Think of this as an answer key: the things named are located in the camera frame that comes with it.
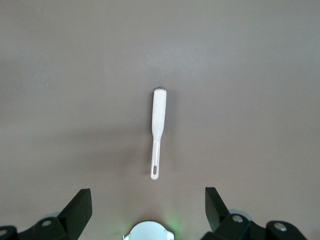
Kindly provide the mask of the beige brush with black bristles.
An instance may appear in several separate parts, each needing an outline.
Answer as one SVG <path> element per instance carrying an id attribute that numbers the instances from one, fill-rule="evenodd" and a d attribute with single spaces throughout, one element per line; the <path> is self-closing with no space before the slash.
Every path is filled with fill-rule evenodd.
<path id="1" fill-rule="evenodd" d="M 167 91 L 156 88 L 153 92 L 151 131 L 153 137 L 150 177 L 157 180 L 159 177 L 161 138 L 164 132 L 166 117 Z"/>

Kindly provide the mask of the brown table mat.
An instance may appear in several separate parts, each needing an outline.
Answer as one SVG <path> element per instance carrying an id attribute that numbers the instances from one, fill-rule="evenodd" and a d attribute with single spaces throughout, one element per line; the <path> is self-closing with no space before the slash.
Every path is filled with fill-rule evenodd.
<path id="1" fill-rule="evenodd" d="M 0 0 L 1 226 L 89 188 L 79 240 L 199 240 L 206 187 L 320 240 L 320 0 Z"/>

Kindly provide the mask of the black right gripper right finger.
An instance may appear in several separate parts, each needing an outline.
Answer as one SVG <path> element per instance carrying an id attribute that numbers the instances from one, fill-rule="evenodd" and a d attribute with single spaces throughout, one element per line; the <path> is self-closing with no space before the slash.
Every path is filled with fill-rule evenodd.
<path id="1" fill-rule="evenodd" d="M 272 220 L 261 227 L 240 213 L 230 213 L 215 187 L 205 188 L 205 214 L 211 231 L 201 240 L 304 240 L 289 222 Z"/>

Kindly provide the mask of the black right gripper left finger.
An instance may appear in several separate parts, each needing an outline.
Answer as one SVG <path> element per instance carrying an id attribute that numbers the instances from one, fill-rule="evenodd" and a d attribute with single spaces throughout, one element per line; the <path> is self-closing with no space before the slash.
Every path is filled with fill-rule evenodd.
<path id="1" fill-rule="evenodd" d="M 25 231 L 0 226 L 0 240 L 78 240 L 92 213 L 91 190 L 81 189 L 57 216 L 43 218 Z"/>

